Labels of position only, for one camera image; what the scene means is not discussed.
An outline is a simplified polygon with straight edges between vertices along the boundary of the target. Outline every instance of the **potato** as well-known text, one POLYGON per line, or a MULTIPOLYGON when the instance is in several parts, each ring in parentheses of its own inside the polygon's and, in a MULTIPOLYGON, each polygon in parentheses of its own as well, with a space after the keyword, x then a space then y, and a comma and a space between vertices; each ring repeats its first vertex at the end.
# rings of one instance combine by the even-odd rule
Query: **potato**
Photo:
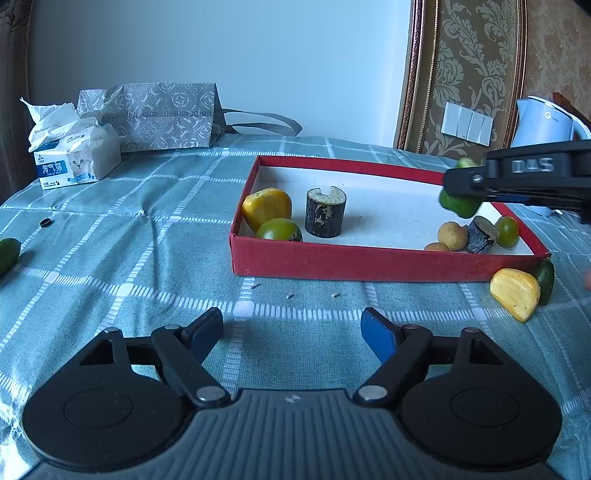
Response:
POLYGON ((445 222, 437 231, 437 239, 446 244, 449 250, 455 252, 464 248, 468 241, 468 234, 456 222, 445 222))
POLYGON ((425 247, 425 250, 431 252, 449 252, 449 249, 446 244, 442 244, 441 242, 435 242, 432 244, 428 244, 425 247))

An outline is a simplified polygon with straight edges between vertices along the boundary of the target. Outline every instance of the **blue checkered tablecloth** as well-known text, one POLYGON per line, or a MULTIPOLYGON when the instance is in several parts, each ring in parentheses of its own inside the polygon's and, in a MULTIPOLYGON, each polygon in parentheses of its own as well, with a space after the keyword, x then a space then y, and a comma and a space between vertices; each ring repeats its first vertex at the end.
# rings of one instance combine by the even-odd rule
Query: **blue checkered tablecloth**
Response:
POLYGON ((15 194, 0 207, 0 238, 22 241, 19 263, 0 280, 0 478, 18 479, 35 464, 20 427, 27 398, 95 334, 114 325, 125 336, 148 335, 212 306, 223 312, 225 334, 205 366, 233 394, 241 387, 355 390, 378 366, 359 333, 368 306, 435 335, 479 327, 560 403, 563 428, 550 464, 569 479, 591 477, 589 226, 574 215, 544 218, 513 206, 552 251, 557 274, 550 304, 526 324, 500 307, 486 283, 237 277, 229 227, 258 154, 437 171, 454 165, 329 138, 227 135, 212 148, 125 155, 98 183, 44 192, 35 181, 15 194), (53 224, 41 229, 47 217, 53 224))

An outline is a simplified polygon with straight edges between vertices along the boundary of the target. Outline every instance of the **white wall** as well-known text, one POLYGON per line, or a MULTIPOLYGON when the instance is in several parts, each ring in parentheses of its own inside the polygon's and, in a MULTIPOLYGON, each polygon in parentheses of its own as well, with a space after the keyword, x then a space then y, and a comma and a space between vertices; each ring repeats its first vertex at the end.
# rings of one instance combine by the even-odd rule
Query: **white wall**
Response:
POLYGON ((216 82, 226 108, 290 116, 301 135, 391 147, 410 5, 35 0, 31 100, 76 103, 80 89, 125 82, 216 82))

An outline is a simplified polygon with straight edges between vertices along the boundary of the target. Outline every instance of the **light blue kettle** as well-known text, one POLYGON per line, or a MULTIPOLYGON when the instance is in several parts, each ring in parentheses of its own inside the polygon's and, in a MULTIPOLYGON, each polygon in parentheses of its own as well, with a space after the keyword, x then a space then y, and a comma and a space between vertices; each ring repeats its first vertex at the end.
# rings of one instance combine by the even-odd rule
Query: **light blue kettle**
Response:
MULTIPOLYGON (((519 124, 511 147, 566 142, 577 132, 581 140, 591 140, 591 132, 579 118, 549 100, 529 96, 517 100, 519 124)), ((525 206, 540 215, 550 216, 547 207, 525 206)))

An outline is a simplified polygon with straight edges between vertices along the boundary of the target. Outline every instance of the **kettle handle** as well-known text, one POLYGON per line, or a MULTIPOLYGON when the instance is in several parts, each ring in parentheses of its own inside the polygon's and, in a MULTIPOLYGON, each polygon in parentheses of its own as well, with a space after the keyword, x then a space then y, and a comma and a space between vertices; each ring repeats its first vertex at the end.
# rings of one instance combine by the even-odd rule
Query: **kettle handle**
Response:
POLYGON ((581 140, 591 140, 591 131, 589 131, 587 125, 579 117, 572 114, 571 117, 573 118, 573 132, 577 132, 581 140))

